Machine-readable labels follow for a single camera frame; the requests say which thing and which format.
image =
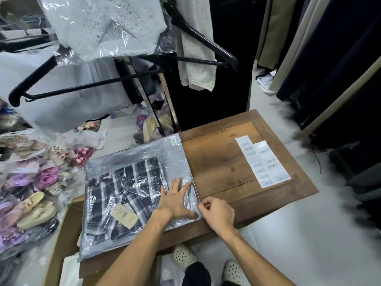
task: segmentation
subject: hand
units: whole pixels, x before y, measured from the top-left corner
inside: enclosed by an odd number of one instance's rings
[[[234,231],[234,209],[225,200],[207,197],[198,204],[202,216],[218,236]]]
[[[183,178],[173,179],[169,190],[165,193],[165,188],[161,188],[161,198],[157,210],[163,211],[169,218],[169,220],[177,220],[187,217],[195,220],[198,218],[198,214],[193,211],[189,211],[184,207],[184,197],[187,189],[191,185],[191,182],[187,182],[179,190]]]

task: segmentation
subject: person's right hand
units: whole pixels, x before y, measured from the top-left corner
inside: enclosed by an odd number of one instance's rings
[[[234,209],[225,200],[207,197],[198,204],[198,209],[218,236],[234,230]]]

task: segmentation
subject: black and white plaid shirt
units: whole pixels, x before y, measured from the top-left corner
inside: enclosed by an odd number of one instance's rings
[[[150,158],[92,179],[88,183],[88,215],[86,234],[94,242],[117,240],[143,227],[160,200],[164,173],[157,158]],[[116,204],[128,206],[139,220],[128,230],[111,213]]]

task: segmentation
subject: wooden tabletop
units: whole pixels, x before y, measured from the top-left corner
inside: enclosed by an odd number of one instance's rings
[[[267,141],[292,179],[261,188],[236,142],[236,138],[245,135],[252,143]],[[249,225],[291,202],[318,192],[257,110],[189,129],[181,132],[180,138],[199,198],[225,199],[236,212],[237,227]],[[192,244],[213,236],[206,221],[201,219],[166,231],[159,251],[178,243]],[[80,278],[109,268],[124,248],[83,260]]]

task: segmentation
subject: white shoe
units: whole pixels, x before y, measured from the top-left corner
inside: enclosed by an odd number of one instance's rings
[[[176,246],[173,252],[173,258],[184,272],[190,265],[198,261],[196,256],[183,244]]]
[[[242,269],[236,261],[227,260],[222,273],[221,284],[225,281],[230,281],[236,284],[241,284]]]

